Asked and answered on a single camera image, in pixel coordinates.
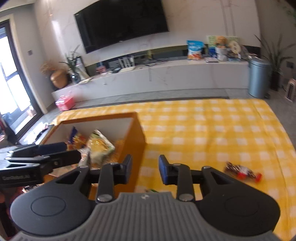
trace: dried flower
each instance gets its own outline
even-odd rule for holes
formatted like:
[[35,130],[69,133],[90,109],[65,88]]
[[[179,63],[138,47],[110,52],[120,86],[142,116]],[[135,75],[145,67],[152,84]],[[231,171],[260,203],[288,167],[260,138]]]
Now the dried flower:
[[56,68],[53,66],[53,64],[50,61],[44,62],[44,64],[41,65],[40,67],[40,72],[42,74],[49,75],[51,72],[55,71]]

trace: red candy wrapper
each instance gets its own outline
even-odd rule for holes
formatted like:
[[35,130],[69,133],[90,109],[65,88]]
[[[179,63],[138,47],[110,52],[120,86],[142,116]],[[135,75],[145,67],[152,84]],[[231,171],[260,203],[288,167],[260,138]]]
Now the red candy wrapper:
[[262,179],[261,173],[252,172],[249,168],[241,166],[241,165],[234,165],[231,162],[227,162],[225,166],[225,173],[231,173],[237,179],[245,180],[247,178],[254,179],[255,182],[259,182]]

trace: blue snack bag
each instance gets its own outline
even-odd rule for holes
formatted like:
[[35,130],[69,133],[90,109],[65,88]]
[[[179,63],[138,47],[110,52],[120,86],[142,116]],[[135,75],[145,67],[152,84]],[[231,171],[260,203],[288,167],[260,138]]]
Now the blue snack bag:
[[202,59],[202,48],[204,43],[201,41],[187,40],[188,45],[188,56],[190,60],[201,60]]

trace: orange box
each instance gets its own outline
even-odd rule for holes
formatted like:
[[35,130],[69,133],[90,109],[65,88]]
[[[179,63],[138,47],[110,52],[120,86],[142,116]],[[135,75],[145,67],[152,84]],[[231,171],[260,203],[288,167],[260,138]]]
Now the orange box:
[[[120,113],[64,120],[59,125],[53,127],[40,144],[66,142],[73,126],[86,138],[90,136],[94,129],[98,129],[112,143],[119,139],[123,140],[123,145],[117,150],[117,156],[119,156],[117,162],[121,163],[127,154],[131,154],[133,156],[133,165],[129,183],[127,185],[116,185],[115,195],[118,196],[120,192],[133,192],[146,145],[137,113]],[[52,180],[58,169],[55,169],[52,174],[45,176],[44,180]],[[89,199],[94,200],[95,194],[96,186],[94,185]]]

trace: black tv screen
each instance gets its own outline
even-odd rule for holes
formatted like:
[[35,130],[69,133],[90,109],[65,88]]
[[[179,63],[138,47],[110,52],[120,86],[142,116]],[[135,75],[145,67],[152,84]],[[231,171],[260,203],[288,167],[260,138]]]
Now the black tv screen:
[[168,31],[161,0],[99,0],[75,18],[86,53]]

